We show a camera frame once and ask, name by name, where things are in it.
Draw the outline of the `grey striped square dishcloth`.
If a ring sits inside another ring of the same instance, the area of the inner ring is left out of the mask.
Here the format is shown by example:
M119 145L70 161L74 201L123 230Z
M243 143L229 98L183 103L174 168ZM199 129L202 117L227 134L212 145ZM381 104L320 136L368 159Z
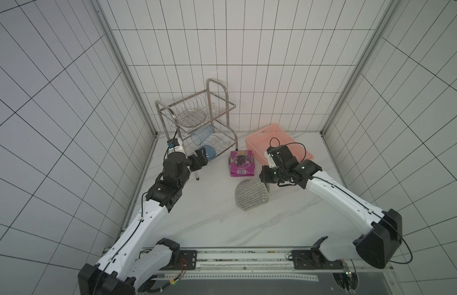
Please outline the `grey striped square dishcloth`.
M235 189L235 204L238 208L248 211L269 201L269 189L260 179L241 181Z

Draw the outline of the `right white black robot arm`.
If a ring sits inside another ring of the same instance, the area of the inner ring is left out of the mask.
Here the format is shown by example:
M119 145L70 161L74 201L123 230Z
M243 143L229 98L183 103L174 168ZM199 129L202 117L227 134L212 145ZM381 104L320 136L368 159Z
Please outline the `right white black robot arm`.
M263 183L279 187L297 185L316 194L356 227L355 232L325 236L316 242L315 247L329 261L362 259L374 268L384 269L405 243L399 212L384 211L361 199L312 161L305 160L292 167L264 165L259 177Z

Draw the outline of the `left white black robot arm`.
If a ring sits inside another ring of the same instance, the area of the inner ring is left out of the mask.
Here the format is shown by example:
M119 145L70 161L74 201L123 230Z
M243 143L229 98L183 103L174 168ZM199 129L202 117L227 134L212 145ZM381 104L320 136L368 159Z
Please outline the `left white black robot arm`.
M83 295L134 295L164 268L180 261L180 245L162 238L150 253L139 257L154 227L164 219L182 196L190 175L207 165L205 148L186 155L183 147L168 148L163 170L144 193L142 207L110 250L94 264L85 264L78 273Z

